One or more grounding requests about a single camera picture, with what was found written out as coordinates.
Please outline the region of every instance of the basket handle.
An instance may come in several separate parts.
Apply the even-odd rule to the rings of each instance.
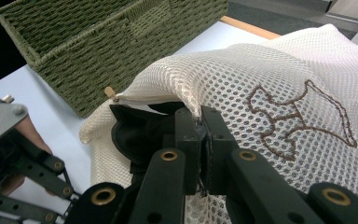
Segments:
[[[141,0],[127,11],[129,26],[135,39],[141,39],[172,18],[179,0]]]

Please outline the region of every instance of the zipper pull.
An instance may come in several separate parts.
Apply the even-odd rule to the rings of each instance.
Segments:
[[[115,91],[113,90],[112,87],[106,87],[106,88],[104,89],[104,93],[106,94],[106,96],[107,96],[108,98],[111,98],[111,99],[113,99],[113,101],[114,101],[115,103],[118,103],[118,98],[116,97],[116,93],[115,93]]]

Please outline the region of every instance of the brown embroidered outline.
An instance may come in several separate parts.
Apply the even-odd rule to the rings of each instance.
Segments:
[[[330,134],[330,135],[335,136],[336,138],[340,139],[341,141],[343,141],[346,145],[348,145],[350,147],[357,147],[357,141],[353,137],[352,130],[351,130],[351,123],[350,123],[347,111],[342,106],[342,104],[340,102],[336,101],[332,96],[325,94],[321,89],[317,88],[315,86],[315,84],[311,80],[306,80],[304,84],[305,84],[304,92],[299,97],[297,97],[296,99],[290,100],[290,101],[285,102],[285,103],[277,103],[277,102],[275,102],[272,99],[272,95],[269,94],[261,85],[256,86],[255,89],[251,92],[251,94],[250,94],[250,96],[248,98],[248,105],[250,107],[250,110],[253,113],[261,112],[261,113],[266,114],[266,116],[268,118],[268,121],[272,126],[271,131],[266,132],[266,133],[260,133],[261,141],[262,141],[264,147],[266,147],[269,151],[271,151],[272,153],[274,153],[275,155],[277,155],[277,156],[279,156],[281,158],[284,158],[284,159],[286,159],[288,161],[294,161],[296,159],[296,157],[295,157],[296,142],[294,140],[289,140],[289,135],[294,133],[294,132],[296,132],[296,131],[306,131],[306,130],[319,131],[319,132],[327,133],[327,134]],[[327,130],[320,129],[320,128],[306,126],[305,120],[301,116],[301,113],[299,112],[299,109],[297,108],[295,102],[298,102],[299,100],[303,99],[307,95],[307,93],[309,92],[309,88],[313,89],[314,92],[319,94],[321,97],[323,97],[325,100],[327,100],[330,104],[332,104],[336,108],[336,110],[338,111],[338,114],[340,116],[340,119],[341,119],[341,126],[343,128],[345,139],[342,138],[341,136],[339,136],[336,133],[329,132]],[[292,105],[294,107],[294,109],[296,110],[296,112],[293,113],[293,114],[290,114],[288,116],[282,116],[282,117],[278,117],[277,119],[275,119],[265,109],[254,109],[254,107],[252,106],[251,100],[255,96],[255,94],[256,94],[256,92],[258,90],[263,91],[267,95],[267,99],[271,104],[276,105],[276,106]],[[291,132],[288,132],[287,134],[284,135],[283,141],[284,142],[289,142],[292,145],[291,150],[290,150],[291,155],[287,156],[287,155],[284,155],[282,152],[277,151],[274,148],[271,148],[268,145],[268,143],[266,141],[266,138],[268,136],[272,135],[276,131],[275,125],[276,125],[276,123],[278,121],[285,120],[285,119],[293,119],[293,118],[300,119],[304,126],[300,127],[300,128],[294,128]]]

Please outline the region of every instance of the white table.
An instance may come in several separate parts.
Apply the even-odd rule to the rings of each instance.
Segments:
[[[264,37],[228,25],[226,21],[219,21],[179,49],[176,54],[222,49],[236,43],[256,44],[265,40]],[[88,189],[90,187],[90,147],[83,145],[78,138],[84,119],[79,118],[28,65],[24,65],[0,80],[0,97],[6,94],[15,97],[13,104],[27,106],[36,129],[54,155],[65,161],[75,191],[83,193]],[[13,192],[10,197],[41,205],[61,214],[69,205],[67,201],[46,194],[44,189],[29,179],[26,179],[24,185]]]

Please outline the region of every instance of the basket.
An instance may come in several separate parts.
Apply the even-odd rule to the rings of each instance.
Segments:
[[[227,0],[18,0],[0,22],[29,66],[80,117],[227,13]]]

